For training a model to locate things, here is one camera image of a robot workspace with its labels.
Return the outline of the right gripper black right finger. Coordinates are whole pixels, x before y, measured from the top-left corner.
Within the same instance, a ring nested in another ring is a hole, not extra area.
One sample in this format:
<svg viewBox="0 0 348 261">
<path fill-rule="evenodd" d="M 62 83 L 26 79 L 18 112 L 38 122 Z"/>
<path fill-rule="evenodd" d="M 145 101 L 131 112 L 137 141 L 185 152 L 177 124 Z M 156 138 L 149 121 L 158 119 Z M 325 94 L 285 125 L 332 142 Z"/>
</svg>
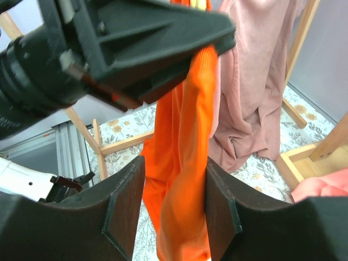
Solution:
<svg viewBox="0 0 348 261">
<path fill-rule="evenodd" d="M 209 159 L 205 212 L 212 260 L 347 260 L 347 198 L 290 204 Z"/>
</svg>

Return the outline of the yellow plastic hanger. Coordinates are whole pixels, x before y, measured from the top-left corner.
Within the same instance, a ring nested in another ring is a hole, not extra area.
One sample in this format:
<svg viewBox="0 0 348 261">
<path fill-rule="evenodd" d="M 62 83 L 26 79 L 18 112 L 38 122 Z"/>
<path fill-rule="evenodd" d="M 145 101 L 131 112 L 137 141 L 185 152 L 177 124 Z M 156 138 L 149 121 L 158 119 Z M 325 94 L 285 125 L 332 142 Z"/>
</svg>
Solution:
<svg viewBox="0 0 348 261">
<path fill-rule="evenodd" d="M 195 9 L 206 10 L 207 1 L 206 0 L 190 0 L 190 6 Z"/>
</svg>

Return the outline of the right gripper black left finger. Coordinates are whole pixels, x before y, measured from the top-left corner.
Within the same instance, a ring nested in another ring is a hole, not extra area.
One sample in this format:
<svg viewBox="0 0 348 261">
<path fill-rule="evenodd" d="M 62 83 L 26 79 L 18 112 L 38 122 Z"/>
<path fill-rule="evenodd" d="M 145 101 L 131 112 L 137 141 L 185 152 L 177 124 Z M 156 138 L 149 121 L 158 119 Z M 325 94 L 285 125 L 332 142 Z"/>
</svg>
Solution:
<svg viewBox="0 0 348 261">
<path fill-rule="evenodd" d="M 59 203 L 1 196 L 1 260 L 131 260 L 145 159 Z"/>
</svg>

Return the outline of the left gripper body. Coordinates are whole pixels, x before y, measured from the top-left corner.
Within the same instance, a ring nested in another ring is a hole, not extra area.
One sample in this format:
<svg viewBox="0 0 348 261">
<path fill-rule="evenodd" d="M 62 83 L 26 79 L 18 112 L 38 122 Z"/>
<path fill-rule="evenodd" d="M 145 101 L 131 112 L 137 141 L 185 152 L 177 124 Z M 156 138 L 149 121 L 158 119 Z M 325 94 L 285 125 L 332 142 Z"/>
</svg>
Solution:
<svg viewBox="0 0 348 261">
<path fill-rule="evenodd" d="M 1 138 L 91 95 L 120 111 L 184 81 L 193 56 L 232 49 L 225 14 L 163 1 L 40 1 L 43 24 L 1 51 Z"/>
</svg>

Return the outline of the orange t-shirt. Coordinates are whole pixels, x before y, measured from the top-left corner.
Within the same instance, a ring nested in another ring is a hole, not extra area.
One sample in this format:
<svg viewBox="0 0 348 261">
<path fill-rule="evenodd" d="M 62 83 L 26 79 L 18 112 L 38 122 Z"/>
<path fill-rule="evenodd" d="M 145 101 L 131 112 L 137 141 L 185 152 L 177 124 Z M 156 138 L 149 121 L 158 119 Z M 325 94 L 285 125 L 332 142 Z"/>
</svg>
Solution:
<svg viewBox="0 0 348 261">
<path fill-rule="evenodd" d="M 144 143 L 142 199 L 160 260 L 210 258 L 204 191 L 217 61 L 213 46 L 193 57 L 186 79 L 158 101 L 154 134 Z"/>
</svg>

